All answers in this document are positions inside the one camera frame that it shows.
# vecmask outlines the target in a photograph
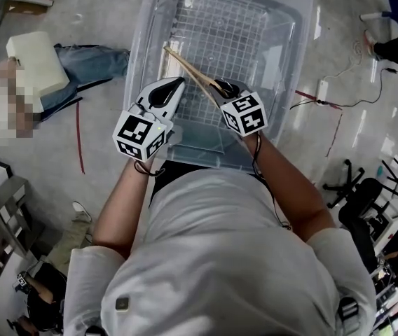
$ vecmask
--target white t-shirt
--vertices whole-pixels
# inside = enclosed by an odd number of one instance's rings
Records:
[[[109,336],[335,335],[341,295],[358,301],[368,335],[375,290],[349,232],[304,243],[279,226],[262,183],[206,169],[156,194],[127,260],[73,250],[64,334],[83,336],[100,317]]]

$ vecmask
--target white sleeve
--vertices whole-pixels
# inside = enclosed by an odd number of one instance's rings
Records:
[[[314,234],[307,244],[333,277],[338,292],[357,301],[361,324],[357,334],[369,335],[375,323],[375,287],[351,234],[343,229],[324,229]]]
[[[125,259],[103,246],[89,246],[71,252],[64,305],[64,335],[84,336],[99,325],[101,301],[107,286]]]

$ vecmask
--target blue jeans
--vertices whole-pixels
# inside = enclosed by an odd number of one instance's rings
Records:
[[[105,46],[55,47],[60,63],[70,82],[62,90],[41,98],[43,110],[41,122],[60,111],[77,94],[77,88],[87,83],[124,77],[128,71],[129,51],[114,50]]]

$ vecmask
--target clear plastic container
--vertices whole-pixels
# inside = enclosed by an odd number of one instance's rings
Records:
[[[252,158],[221,111],[163,46],[211,78],[238,80],[257,91],[268,117],[263,132],[276,144],[299,79],[312,7],[313,0],[143,0],[124,108],[145,85],[183,76],[187,87],[173,120],[181,141],[161,157],[251,171]]]

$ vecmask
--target wire rack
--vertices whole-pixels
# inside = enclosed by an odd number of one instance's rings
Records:
[[[179,0],[169,45],[211,78],[250,84],[266,10],[242,0]],[[221,113],[184,74],[187,86],[176,118],[225,128]]]

